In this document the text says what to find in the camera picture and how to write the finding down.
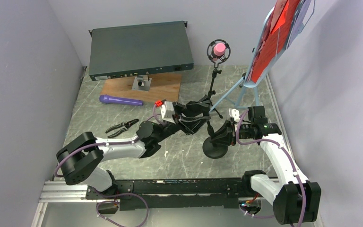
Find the black round-base mic stand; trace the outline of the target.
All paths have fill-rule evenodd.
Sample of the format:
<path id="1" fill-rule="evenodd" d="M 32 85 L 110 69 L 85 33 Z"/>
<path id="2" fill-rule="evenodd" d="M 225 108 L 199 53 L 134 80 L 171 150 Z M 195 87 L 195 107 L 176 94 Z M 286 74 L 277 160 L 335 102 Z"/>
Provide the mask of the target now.
<path id="1" fill-rule="evenodd" d="M 206 101 L 206 95 L 203 96 L 200 100 L 198 100 L 198 102 L 202 102 L 202 101 Z M 215 137 L 215 132 L 217 130 L 215 130 L 213 128 L 210 121 L 208 121 L 206 123 L 206 125 L 207 125 L 208 137 L 203 142 L 203 145 L 202 145 L 203 152 L 208 158 L 219 159 L 219 158 L 223 157 L 228 152 L 228 147 L 226 147 L 226 146 L 217 146 L 217 145 L 214 146 L 211 143 L 211 139 Z"/>

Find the purple microphone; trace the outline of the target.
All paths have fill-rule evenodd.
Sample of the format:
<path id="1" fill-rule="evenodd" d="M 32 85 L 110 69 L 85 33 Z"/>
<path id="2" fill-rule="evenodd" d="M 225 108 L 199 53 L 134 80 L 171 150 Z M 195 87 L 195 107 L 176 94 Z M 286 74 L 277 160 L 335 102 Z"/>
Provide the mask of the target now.
<path id="1" fill-rule="evenodd" d="M 143 101 L 122 97 L 114 97 L 110 95 L 100 95 L 99 101 L 104 104 L 121 104 L 121 105 L 132 105 L 132 106 L 142 106 Z"/>

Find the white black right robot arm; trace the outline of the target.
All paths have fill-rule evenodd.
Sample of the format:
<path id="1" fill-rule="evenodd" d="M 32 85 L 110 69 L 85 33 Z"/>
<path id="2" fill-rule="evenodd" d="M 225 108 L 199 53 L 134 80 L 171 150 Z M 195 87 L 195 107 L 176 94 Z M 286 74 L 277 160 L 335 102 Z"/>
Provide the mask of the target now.
<path id="1" fill-rule="evenodd" d="M 274 182 L 262 170 L 251 170 L 242 176 L 242 192 L 261 195 L 273 208 L 281 225 L 301 226 L 317 219 L 321 187 L 311 182 L 299 169 L 285 146 L 277 124 L 269 123 L 263 106 L 248 107 L 242 114 L 229 110 L 230 119 L 203 143 L 204 154 L 212 159 L 223 157 L 229 146 L 258 144 L 269 158 L 278 178 Z"/>

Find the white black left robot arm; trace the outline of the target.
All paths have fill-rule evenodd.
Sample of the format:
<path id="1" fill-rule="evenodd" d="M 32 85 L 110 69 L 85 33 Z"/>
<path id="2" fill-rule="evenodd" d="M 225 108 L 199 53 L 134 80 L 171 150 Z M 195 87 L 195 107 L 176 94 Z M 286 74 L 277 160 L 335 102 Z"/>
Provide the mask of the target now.
<path id="1" fill-rule="evenodd" d="M 210 102 L 157 101 L 154 110 L 160 108 L 162 119 L 155 122 L 142 121 L 131 138 L 104 139 L 95 137 L 87 131 L 64 146 L 56 154 L 58 164 L 54 170 L 55 177 L 63 177 L 67 185 L 86 183 L 94 187 L 106 199 L 117 192 L 115 179 L 99 164 L 120 158 L 147 158 L 153 156 L 160 148 L 160 142 L 178 131 L 186 135 L 195 134 L 210 120 Z"/>

